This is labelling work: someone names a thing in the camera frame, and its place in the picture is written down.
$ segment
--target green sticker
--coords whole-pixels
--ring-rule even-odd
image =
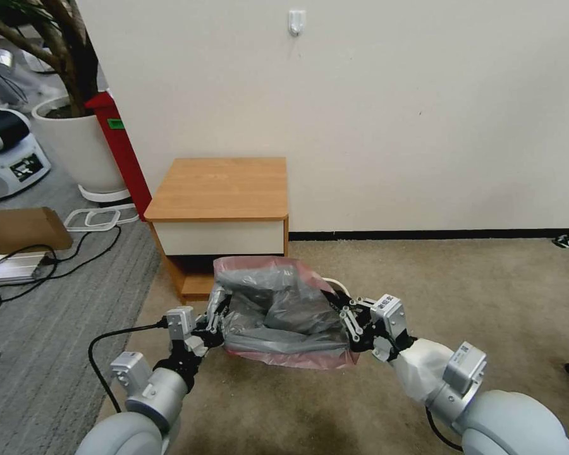
[[[124,130],[125,125],[120,119],[107,119],[107,125],[110,130]]]

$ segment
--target potted plant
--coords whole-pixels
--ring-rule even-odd
[[[28,23],[44,40],[21,33]],[[97,118],[85,103],[97,95],[97,55],[75,0],[0,0],[0,35],[50,65],[67,95],[40,103],[32,116],[83,196],[126,197],[126,187]]]

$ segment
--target wooden tabletop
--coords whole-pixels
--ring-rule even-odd
[[[285,158],[180,158],[145,211],[152,222],[275,221],[288,215]]]

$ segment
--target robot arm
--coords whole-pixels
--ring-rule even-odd
[[[478,394],[487,355],[467,341],[453,352],[408,334],[400,299],[350,300],[325,293],[340,312],[350,346],[372,350],[395,370],[406,394],[425,406],[432,429],[450,447],[471,455],[569,455],[569,439],[544,405],[519,393]],[[432,414],[462,436],[462,445],[437,432]]]
[[[123,352],[110,364],[126,391],[127,412],[99,422],[76,455],[163,455],[176,438],[181,402],[194,386],[202,358],[223,339],[197,327],[191,306],[169,310],[165,318],[171,354],[153,371],[136,352]]]
[[[209,348],[223,342],[221,320],[230,295],[214,293],[207,313],[195,320],[193,308],[166,314],[171,355],[150,369],[140,353],[124,352],[111,368],[125,388],[128,412],[97,424],[76,455],[162,455],[179,427],[181,402]],[[442,344],[412,337],[400,299],[350,300],[325,293],[346,328],[351,349],[371,350],[395,370],[406,394],[462,436],[462,446],[439,437],[468,455],[569,455],[569,440],[559,420],[536,400],[518,393],[478,394],[486,354],[468,342],[453,352]]]

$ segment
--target beige carpet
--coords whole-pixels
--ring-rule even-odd
[[[291,256],[354,295],[400,297],[414,335],[488,355],[483,389],[519,391],[558,415],[569,434],[569,250],[547,240],[293,242]],[[177,306],[160,269],[139,317]],[[166,331],[134,334],[150,364]],[[104,405],[100,418],[111,413]],[[213,349],[183,402],[172,454],[451,454],[394,372],[364,353],[348,370],[269,367]]]

